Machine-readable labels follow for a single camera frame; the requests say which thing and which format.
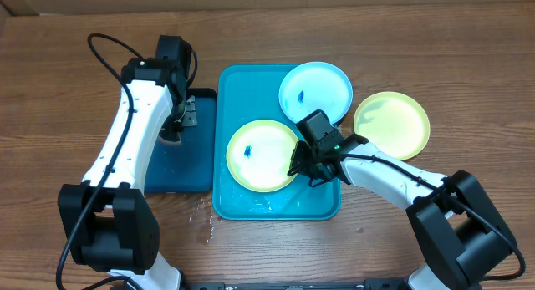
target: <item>black device edge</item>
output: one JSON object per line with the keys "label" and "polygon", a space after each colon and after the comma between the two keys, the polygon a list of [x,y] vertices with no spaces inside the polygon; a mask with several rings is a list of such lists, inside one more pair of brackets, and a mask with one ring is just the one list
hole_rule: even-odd
{"label": "black device edge", "polygon": [[192,282],[181,290],[407,290],[404,278],[367,278],[363,282],[275,282],[225,284],[224,282]]}

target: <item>wooden table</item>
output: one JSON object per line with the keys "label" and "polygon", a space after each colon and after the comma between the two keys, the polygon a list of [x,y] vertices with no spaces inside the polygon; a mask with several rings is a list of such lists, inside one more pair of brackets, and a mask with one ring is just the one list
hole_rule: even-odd
{"label": "wooden table", "polygon": [[[147,56],[159,35],[180,34],[199,55],[196,87],[216,88],[232,64],[322,60],[351,78],[351,114],[370,94],[408,94],[431,120],[429,144],[410,163],[477,176],[527,259],[524,277],[484,288],[533,288],[531,3],[9,18],[0,41],[1,288],[55,287],[65,243],[59,188],[80,182],[119,101],[119,85],[87,47],[93,32]],[[117,69],[130,58],[112,43],[97,46]],[[346,134],[351,126],[352,115]],[[360,188],[344,186],[340,212],[321,222],[222,221],[211,194],[147,199],[161,252],[190,281],[358,281],[407,276],[423,261],[405,213]],[[517,266],[509,257],[495,271]],[[70,258],[64,270],[67,288],[103,277]]]}

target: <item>blue stain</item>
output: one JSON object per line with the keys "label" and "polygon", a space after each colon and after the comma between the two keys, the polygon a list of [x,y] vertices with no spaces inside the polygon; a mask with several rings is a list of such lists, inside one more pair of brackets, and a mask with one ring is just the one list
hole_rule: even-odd
{"label": "blue stain", "polygon": [[243,154],[247,158],[251,157],[251,146],[250,145],[247,145],[247,147],[245,147],[245,152],[243,152]]}
{"label": "blue stain", "polygon": [[304,92],[301,90],[301,93],[299,93],[299,96],[298,96],[299,103],[302,103],[303,99],[304,99]]}

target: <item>yellow-green plate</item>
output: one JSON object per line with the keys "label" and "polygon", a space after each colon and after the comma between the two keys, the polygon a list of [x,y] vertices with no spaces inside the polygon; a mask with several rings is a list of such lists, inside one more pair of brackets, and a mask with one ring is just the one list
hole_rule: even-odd
{"label": "yellow-green plate", "polygon": [[418,102],[396,92],[366,98],[354,114],[353,125],[356,134],[398,160],[420,153],[431,132],[429,118]]}
{"label": "yellow-green plate", "polygon": [[284,188],[295,178],[288,176],[293,148],[298,137],[286,125],[274,120],[245,124],[227,147],[227,166],[243,187],[257,192]]}

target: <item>plastic tray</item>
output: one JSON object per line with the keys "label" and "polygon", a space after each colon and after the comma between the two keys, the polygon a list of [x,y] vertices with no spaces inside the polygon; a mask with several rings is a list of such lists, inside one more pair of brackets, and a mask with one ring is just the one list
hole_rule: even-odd
{"label": "plastic tray", "polygon": [[190,89],[195,95],[197,126],[181,132],[179,145],[158,139],[145,178],[145,193],[208,192],[213,184],[217,95],[213,89]]}
{"label": "plastic tray", "polygon": [[219,78],[213,206],[228,220],[327,220],[341,205],[340,181],[316,188],[297,176],[289,185],[271,193],[240,186],[227,168],[227,145],[232,135],[254,120],[276,120],[299,137],[295,124],[278,103],[278,89],[294,64],[234,65]]}

